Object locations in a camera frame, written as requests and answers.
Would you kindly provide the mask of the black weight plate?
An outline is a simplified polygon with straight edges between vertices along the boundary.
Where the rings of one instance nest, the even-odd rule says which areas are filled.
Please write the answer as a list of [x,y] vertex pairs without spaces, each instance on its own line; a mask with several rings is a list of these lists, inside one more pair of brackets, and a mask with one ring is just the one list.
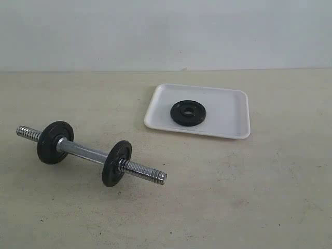
[[53,122],[43,130],[37,142],[37,154],[41,162],[57,164],[66,158],[68,153],[57,151],[58,141],[62,138],[74,141],[73,128],[65,121]]
[[119,170],[121,159],[130,160],[132,146],[129,141],[119,141],[108,154],[102,171],[102,182],[106,187],[113,187],[121,180],[124,173]]
[[175,103],[170,110],[171,118],[178,125],[193,127],[201,124],[206,118],[206,109],[199,102],[183,100]]

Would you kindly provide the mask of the chrome threaded dumbbell bar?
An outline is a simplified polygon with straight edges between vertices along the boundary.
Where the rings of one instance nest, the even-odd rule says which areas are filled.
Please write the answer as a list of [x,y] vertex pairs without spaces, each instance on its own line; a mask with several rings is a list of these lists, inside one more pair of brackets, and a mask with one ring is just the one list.
[[[18,136],[23,137],[25,139],[31,140],[33,142],[38,142],[38,139],[43,131],[38,131],[33,128],[27,126],[19,126],[16,129],[16,133]],[[82,145],[71,142],[66,138],[62,138],[58,141],[57,144],[58,152],[66,152],[70,155],[83,158],[88,161],[92,161],[104,166],[106,158],[109,153],[104,153],[99,150],[94,150],[90,148],[86,148]],[[119,170],[121,172],[128,173],[130,175],[136,176],[138,178],[144,179],[146,181],[164,185],[167,179],[167,174],[159,171],[154,168],[150,168],[138,163],[135,163],[130,160],[121,159],[119,163]]]

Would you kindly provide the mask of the white plastic tray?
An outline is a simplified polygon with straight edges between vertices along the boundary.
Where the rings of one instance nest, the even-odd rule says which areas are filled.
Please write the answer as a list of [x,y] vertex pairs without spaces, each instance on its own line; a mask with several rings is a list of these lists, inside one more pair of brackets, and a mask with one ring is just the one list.
[[[195,101],[206,111],[195,126],[182,126],[171,118],[180,101]],[[188,134],[241,140],[251,133],[248,97],[240,90],[161,84],[156,87],[144,117],[146,127]]]

